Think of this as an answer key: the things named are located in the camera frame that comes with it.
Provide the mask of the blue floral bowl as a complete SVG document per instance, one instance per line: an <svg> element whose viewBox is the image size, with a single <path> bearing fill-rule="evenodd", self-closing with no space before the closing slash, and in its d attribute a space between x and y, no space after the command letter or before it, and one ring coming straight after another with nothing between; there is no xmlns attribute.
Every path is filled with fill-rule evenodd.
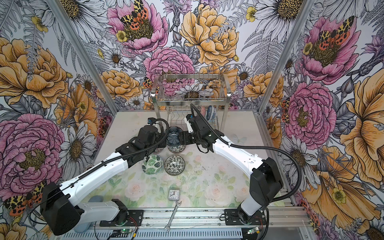
<svg viewBox="0 0 384 240"><path fill-rule="evenodd" d="M217 110L215 106L208 106L206 110L206 119L207 121L214 121L217 115Z"/></svg>

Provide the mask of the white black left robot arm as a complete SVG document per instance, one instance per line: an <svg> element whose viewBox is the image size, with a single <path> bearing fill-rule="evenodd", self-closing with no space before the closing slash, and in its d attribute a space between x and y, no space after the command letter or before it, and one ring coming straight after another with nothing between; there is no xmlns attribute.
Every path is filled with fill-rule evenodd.
<svg viewBox="0 0 384 240"><path fill-rule="evenodd" d="M136 137L119 146L105 160L83 174L61 184L50 183L42 193L40 213L54 235L63 235L77 225L93 221L122 222L127 218L124 204L118 200L93 203L91 207L81 205L82 200L111 177L123 172L153 153L164 144L170 132L166 128L159 132L155 119L139 130Z"/></svg>

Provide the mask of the dark blue petal bowl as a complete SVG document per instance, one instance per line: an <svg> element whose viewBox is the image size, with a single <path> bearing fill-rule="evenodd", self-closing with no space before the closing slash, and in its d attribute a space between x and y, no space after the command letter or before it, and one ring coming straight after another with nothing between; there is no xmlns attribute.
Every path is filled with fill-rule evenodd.
<svg viewBox="0 0 384 240"><path fill-rule="evenodd" d="M166 139L167 146L177 147L181 145L181 133L183 130L177 126L170 127L169 134Z"/></svg>

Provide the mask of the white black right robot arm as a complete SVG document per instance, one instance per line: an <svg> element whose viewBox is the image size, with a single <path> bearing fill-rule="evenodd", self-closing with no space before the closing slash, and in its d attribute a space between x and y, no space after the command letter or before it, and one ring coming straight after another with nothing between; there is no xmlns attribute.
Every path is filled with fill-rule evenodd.
<svg viewBox="0 0 384 240"><path fill-rule="evenodd" d="M204 118L188 114L185 117L188 130L180 134L182 144L195 144L209 152L222 156L241 169L250 179L249 196L238 207L238 216L248 224L255 213L273 202L283 188L283 181L277 163L262 159L235 145L222 132L215 130Z"/></svg>

